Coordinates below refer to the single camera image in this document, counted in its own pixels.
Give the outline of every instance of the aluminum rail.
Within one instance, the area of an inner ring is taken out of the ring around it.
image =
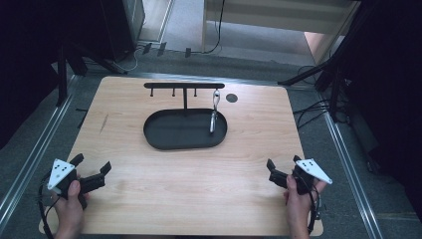
[[[332,140],[337,149],[341,164],[344,168],[345,175],[349,181],[351,192],[356,200],[357,208],[359,209],[360,216],[362,217],[363,224],[366,227],[369,238],[381,239],[384,238],[379,228],[378,222],[372,210],[372,206],[366,196],[362,184],[360,183],[359,176],[354,169],[353,162],[344,144],[338,125],[333,122],[329,113],[325,113],[325,121],[331,133]]]
[[[9,222],[9,219],[12,216],[16,206],[18,205],[26,187],[28,186],[28,183],[34,175],[38,164],[40,163],[47,147],[50,144],[51,139],[59,127],[63,116],[68,110],[80,78],[81,76],[71,77],[68,86],[68,97],[64,100],[61,107],[58,107],[54,110],[49,122],[47,123],[31,153],[22,166],[21,171],[15,178],[6,195],[3,197],[0,204],[0,237],[3,234],[3,231],[6,228],[6,225]]]

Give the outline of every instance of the black cable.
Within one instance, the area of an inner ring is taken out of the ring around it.
[[[204,52],[204,53],[202,53],[202,54],[210,54],[210,53],[212,53],[212,52],[214,52],[214,50],[218,47],[218,45],[220,44],[220,39],[221,39],[221,21],[223,20],[223,12],[224,12],[224,3],[225,3],[226,1],[225,0],[223,0],[223,4],[221,5],[221,12],[220,12],[220,21],[219,21],[219,24],[218,24],[218,41],[217,41],[217,44],[215,45],[215,47],[212,49],[212,50],[210,50],[210,51],[208,51],[208,52]]]
[[[214,29],[215,29],[215,32],[217,33],[217,35],[219,35],[220,36],[220,30],[219,30],[219,28],[217,27],[217,21],[216,20],[214,20]]]
[[[318,114],[316,117],[314,117],[314,118],[312,118],[312,119],[310,119],[310,120],[308,120],[308,121],[304,122],[302,125],[298,125],[298,129],[299,129],[299,128],[301,128],[301,127],[303,127],[303,126],[305,126],[305,125],[307,125],[308,123],[310,123],[310,122],[312,122],[312,121],[314,121],[314,120],[318,119],[320,116],[322,116],[324,113],[327,113],[327,112],[328,112],[328,111],[323,111],[323,112],[321,112],[320,114]]]
[[[320,107],[320,108],[315,108],[315,109],[309,109],[309,110],[307,110],[306,112],[302,112],[301,113],[301,115],[299,116],[299,118],[298,118],[298,121],[296,122],[296,124],[297,124],[297,126],[298,126],[298,128],[300,128],[300,127],[302,127],[302,126],[300,126],[300,124],[301,124],[301,119],[302,119],[302,117],[305,115],[305,113],[308,113],[308,112],[310,112],[310,111],[323,111],[323,112],[327,112],[328,110],[329,110],[329,107]]]
[[[307,107],[307,108],[305,108],[304,110],[301,110],[301,111],[307,111],[308,109],[311,109],[311,108],[312,108],[312,107],[314,107],[315,105],[320,104],[320,103],[323,103],[323,102],[329,102],[329,100],[322,100],[322,101],[318,101],[318,102],[316,102],[316,103],[314,103],[314,104],[310,105],[309,107]]]
[[[60,199],[60,196],[58,196],[57,197],[57,199],[56,199],[56,201],[55,202],[53,202],[53,204],[50,206],[50,208],[47,210],[47,212],[46,212],[46,218],[48,217],[48,215],[49,215],[49,212],[50,212],[50,210],[56,205],[56,203],[59,201],[59,199]]]
[[[305,110],[300,110],[300,111],[294,112],[294,115],[297,115],[297,114],[302,115],[303,113],[316,112],[316,111],[328,110],[328,109],[329,109],[329,106],[314,107],[314,108],[311,108],[311,109],[305,109]]]
[[[44,224],[44,226],[43,226],[44,232],[46,233],[46,236],[49,239],[54,239],[52,231],[50,230],[49,224],[47,222],[47,216],[46,216],[46,214],[44,214],[45,209],[44,209],[44,204],[43,204],[43,187],[44,187],[44,183],[46,182],[47,178],[50,177],[50,175],[51,175],[51,172],[49,171],[41,179],[41,184],[40,184],[40,187],[38,189],[38,196],[39,196],[38,207],[40,209],[41,219],[42,219],[43,224]]]
[[[191,54],[210,54],[210,53],[214,52],[214,50],[220,45],[220,40],[221,40],[221,22],[223,20],[223,12],[224,12],[224,3],[225,2],[226,2],[226,0],[223,0],[223,4],[221,5],[220,20],[219,20],[219,24],[218,24],[218,41],[217,41],[217,44],[210,51],[207,51],[207,52],[191,52]],[[143,46],[143,45],[140,45],[139,44],[139,45],[136,46],[136,50],[144,49],[145,47],[146,46]],[[177,50],[165,50],[165,51],[175,52],[175,53],[185,53],[183,51],[177,51]]]
[[[319,208],[320,208],[320,197],[319,197],[319,192],[317,191],[317,188],[315,185],[313,185],[314,187],[314,192],[316,192],[316,220],[320,220],[319,218]]]
[[[301,69],[306,68],[306,67],[313,68],[314,66],[302,66],[302,67],[300,67],[298,69],[297,75],[299,75],[299,73],[301,72]],[[306,84],[309,84],[309,85],[314,85],[316,83],[316,81],[317,81],[317,78],[316,78],[316,75],[315,74],[313,74],[313,78],[314,78],[314,82],[313,83],[307,82],[307,80],[305,80],[305,79],[303,80],[303,82],[305,82]]]

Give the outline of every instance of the human hand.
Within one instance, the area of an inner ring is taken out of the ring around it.
[[[288,191],[284,193],[287,204],[287,220],[292,238],[310,238],[308,232],[308,216],[311,210],[311,198],[308,194],[299,195],[298,186],[295,179],[288,175]],[[326,182],[318,181],[315,187],[321,193],[326,186]],[[317,200],[317,193],[312,191],[313,198]]]
[[[53,193],[55,209],[59,217],[59,229],[55,238],[58,239],[74,239],[81,234],[84,225],[84,210],[78,199],[81,191],[81,185],[77,180],[74,180],[68,189],[68,200]]]

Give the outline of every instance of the wooden table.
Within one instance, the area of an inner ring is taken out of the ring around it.
[[[294,155],[304,156],[287,91],[225,84],[218,106],[228,122],[224,141],[164,151],[147,143],[143,124],[156,111],[182,109],[183,94],[155,90],[151,97],[147,82],[168,81],[104,78],[72,149],[69,159],[85,156],[81,176],[112,166],[106,186],[91,193],[84,233],[288,235],[285,189],[268,180],[266,167],[271,158],[290,172]],[[213,92],[188,92],[188,107],[212,108]],[[238,101],[226,101],[228,94]],[[49,222],[55,231],[56,213]],[[313,235],[321,233],[317,221]]]

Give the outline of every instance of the black tray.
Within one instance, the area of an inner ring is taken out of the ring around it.
[[[149,116],[143,125],[148,143],[158,149],[212,147],[224,140],[227,122],[218,114],[210,132],[211,109],[163,110]]]

